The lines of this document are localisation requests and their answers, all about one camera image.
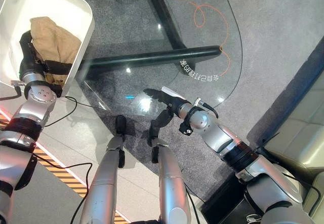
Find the beige cloth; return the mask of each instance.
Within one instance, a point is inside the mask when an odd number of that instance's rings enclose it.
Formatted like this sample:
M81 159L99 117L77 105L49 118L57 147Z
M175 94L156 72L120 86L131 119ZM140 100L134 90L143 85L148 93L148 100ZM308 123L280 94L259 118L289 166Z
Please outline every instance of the beige cloth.
M42 61L52 60L61 63L73 63L81 41L64 28L57 26L49 17L37 17L30 20L32 43ZM63 86L67 75L46 74L48 83Z

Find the cloth in bin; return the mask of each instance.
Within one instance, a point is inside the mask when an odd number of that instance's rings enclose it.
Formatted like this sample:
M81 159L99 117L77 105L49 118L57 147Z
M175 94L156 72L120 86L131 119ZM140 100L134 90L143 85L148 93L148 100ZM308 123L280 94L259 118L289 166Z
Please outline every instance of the cloth in bin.
M32 18L30 23L36 55L47 67L46 81L63 87L81 41L49 17Z

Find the glass tabletop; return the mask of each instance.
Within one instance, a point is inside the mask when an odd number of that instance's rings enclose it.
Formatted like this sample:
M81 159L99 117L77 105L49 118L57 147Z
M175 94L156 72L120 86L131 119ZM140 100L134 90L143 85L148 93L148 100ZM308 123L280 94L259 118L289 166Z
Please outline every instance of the glass tabletop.
M166 106L146 96L146 88L166 86L190 102L200 97L213 107L232 93L240 76L242 47L228 0L163 1L185 47L218 45L221 54L199 62L182 58L152 65L92 66L91 61L99 57L174 48L152 0L94 1L90 6L96 28L85 55L88 65L78 73L78 82L92 104L118 114L156 117Z

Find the orange cable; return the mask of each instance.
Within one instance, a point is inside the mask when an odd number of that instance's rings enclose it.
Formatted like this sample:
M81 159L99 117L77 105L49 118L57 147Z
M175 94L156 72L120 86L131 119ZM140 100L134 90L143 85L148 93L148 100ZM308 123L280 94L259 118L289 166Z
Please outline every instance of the orange cable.
M225 16L222 14L222 12L220 12L220 11L219 11L218 9L216 9L215 7L213 7L213 6L211 6L211 5L207 5L207 4L197 5L196 3L191 2L191 1L190 1L189 3L192 4L192 5L194 5L194 6L196 7L196 9L195 9L195 11L194 11L194 13L193 13L193 21L194 21L194 24L195 24L195 26L196 26L197 28L202 28L202 27L205 25L205 23L206 23L206 15L205 15L205 12L201 9L201 8L203 8L203 7L210 8L210 9L216 11L217 13L219 13L220 16L223 18L225 24L226 24L226 38L225 38L225 40L222 42L222 44L219 46L219 50L220 50L220 51L221 51L221 52L222 52L222 53L227 57L227 61L228 61L228 65L227 65L226 70L225 70L223 73L220 74L220 76L223 76L224 74L227 73L227 71L228 71L228 69L230 68L230 65L231 65L231 59L230 59L230 56L229 56L229 55L228 55L228 54L223 50L223 46L225 45L225 43L227 42L227 39L228 39L228 37L229 37L229 24L228 24L228 22L227 22ZM197 15L197 11L198 11L198 10L201 12L201 14L202 14L202 16L203 16L203 18L204 18L204 20L203 20L203 22L202 22L202 25L199 25L199 24L197 23L197 20L196 20L196 15Z

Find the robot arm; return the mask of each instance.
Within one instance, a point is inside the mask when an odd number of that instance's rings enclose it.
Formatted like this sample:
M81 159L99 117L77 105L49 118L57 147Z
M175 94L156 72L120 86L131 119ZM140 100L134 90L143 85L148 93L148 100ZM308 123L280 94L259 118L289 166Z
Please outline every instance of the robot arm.
M8 224L13 205L13 191L25 187L37 159L32 155L39 134L56 102L56 86L45 82L42 66L35 63L30 32L20 41L24 59L20 80L25 85L27 101L15 112L8 126L0 131L0 224Z
M184 120L179 128L181 133L197 132L236 172L236 177L247 185L246 198L264 213L262 223L313 223L302 209L302 197L297 188L265 157L256 154L228 128L218 124L215 116L180 95L174 96L175 92L165 91L167 93L144 90L152 98L166 103L169 110Z

